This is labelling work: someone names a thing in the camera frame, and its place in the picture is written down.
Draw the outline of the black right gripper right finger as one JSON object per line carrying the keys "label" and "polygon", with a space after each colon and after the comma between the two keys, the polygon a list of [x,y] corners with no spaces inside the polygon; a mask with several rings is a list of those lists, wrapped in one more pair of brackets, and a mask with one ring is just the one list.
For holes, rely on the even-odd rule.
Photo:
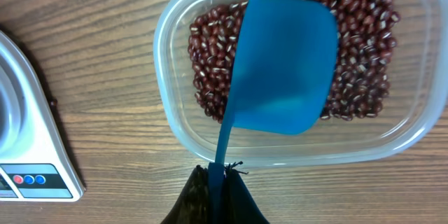
{"label": "black right gripper right finger", "polygon": [[246,172],[238,171],[234,162],[225,168],[222,192],[222,221],[229,224],[268,224],[241,178]]}

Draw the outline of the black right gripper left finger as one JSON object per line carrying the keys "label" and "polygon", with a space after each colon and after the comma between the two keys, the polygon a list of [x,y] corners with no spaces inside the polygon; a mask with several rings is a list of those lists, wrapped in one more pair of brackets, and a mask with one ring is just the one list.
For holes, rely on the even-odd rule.
{"label": "black right gripper left finger", "polygon": [[209,223],[208,170],[197,165],[162,224]]}

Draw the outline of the blue measuring scoop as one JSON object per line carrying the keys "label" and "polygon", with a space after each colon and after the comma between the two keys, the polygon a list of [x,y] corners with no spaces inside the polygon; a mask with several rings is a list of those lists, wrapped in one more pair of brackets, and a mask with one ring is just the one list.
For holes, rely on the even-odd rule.
{"label": "blue measuring scoop", "polygon": [[337,61],[337,21],[312,0],[248,0],[230,94],[208,166],[211,221],[221,213],[231,129],[300,134],[317,121]]}

